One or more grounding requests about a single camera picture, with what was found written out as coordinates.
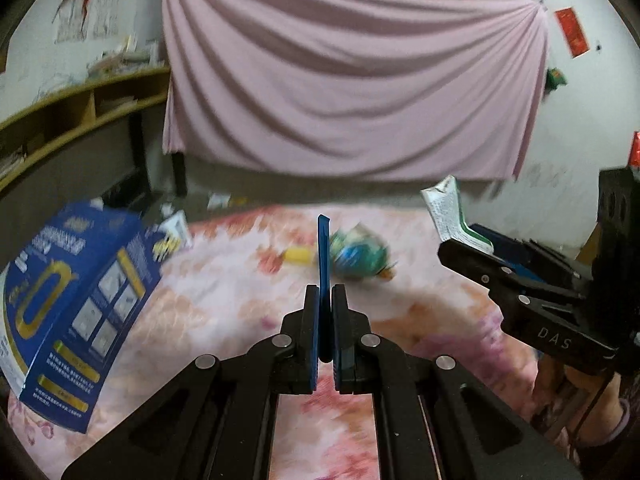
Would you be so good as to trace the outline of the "person right hand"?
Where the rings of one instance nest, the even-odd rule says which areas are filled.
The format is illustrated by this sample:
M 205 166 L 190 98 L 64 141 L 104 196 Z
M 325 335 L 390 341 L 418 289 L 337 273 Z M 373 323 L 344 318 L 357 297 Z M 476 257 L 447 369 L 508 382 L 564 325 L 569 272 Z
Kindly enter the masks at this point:
M 573 441 L 579 445 L 593 446 L 612 440 L 616 431 L 626 425 L 626 410 L 620 400 L 620 373 L 592 376 L 550 356 L 543 356 L 538 361 L 533 390 L 537 412 L 555 402 L 564 380 L 586 395 L 580 408 L 576 408 L 573 417 L 565 425 Z

